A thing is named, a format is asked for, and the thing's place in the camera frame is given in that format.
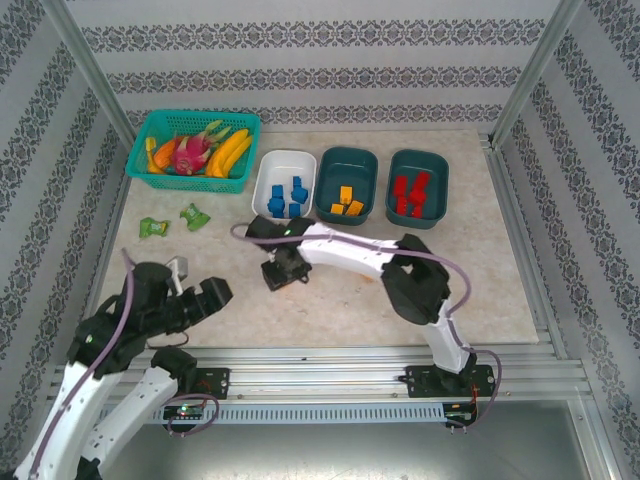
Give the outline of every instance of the white bowl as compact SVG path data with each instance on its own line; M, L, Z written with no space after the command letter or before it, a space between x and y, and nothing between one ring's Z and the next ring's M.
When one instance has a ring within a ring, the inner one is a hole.
M271 187L282 185L284 190L284 215L289 216L289 204L291 191L293 190L293 177L302 179L302 186L309 191L307 201L300 205L300 216L306 217L311 212L313 191L316 186L316 158L308 152L299 150L272 150L260 161L260 170L256 179L256 188L253 191L251 208L256 215L263 215L272 219L273 215L267 209L271 199Z

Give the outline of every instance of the teal basket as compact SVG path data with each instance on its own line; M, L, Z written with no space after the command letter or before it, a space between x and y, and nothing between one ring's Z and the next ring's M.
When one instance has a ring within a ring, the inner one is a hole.
M234 132L249 129L253 136L251 147L235 163L229 172L229 178L187 177L182 175L157 175L147 173L147 152L145 139L154 137L157 146L168 142L176 135L195 135L205 129L214 120L222 120L216 131L230 126ZM194 112L190 110L155 110L149 114L138 133L127 162L127 175L140 178L153 188L166 190L189 190L192 192L242 193L251 168L256 159L256 150L260 138L260 117L247 113Z

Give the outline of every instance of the blue cube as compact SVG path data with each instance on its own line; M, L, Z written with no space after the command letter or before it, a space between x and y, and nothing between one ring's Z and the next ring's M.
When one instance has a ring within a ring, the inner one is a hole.
M284 187L282 185L273 185L271 187L271 196L273 198L284 198Z
M294 202L305 203L309 198L309 191L306 188L295 187L291 192L291 198Z
M282 198L271 198L267 204L267 209L271 213L281 212L284 213L284 200Z
M290 203L289 204L289 218L296 218L300 216L300 204L299 203Z

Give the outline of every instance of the patterned wallpaper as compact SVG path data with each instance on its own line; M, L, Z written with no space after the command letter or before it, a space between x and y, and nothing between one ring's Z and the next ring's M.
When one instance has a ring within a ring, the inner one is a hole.
M0 7L0 471L43 413L102 254L126 151L38 2Z
M266 130L488 133L558 0L76 0L139 126L157 108L254 112Z
M640 8L587 0L503 145L556 320L640 477Z

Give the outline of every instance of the red block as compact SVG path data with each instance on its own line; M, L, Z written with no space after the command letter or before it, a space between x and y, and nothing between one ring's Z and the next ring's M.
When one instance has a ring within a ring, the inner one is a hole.
M404 175L398 175L396 181L393 184L393 196L404 197L407 192L407 185L409 184L409 178Z
M407 197L398 197L398 205L396 205L396 213L398 215L406 215L407 214Z
M411 190L411 193L409 194L409 203L411 205L420 206L426 201L427 201L427 194L424 193L422 190Z
M416 181L413 182L412 190L424 190L429 185L429 180L431 180L430 173L420 172L416 177Z

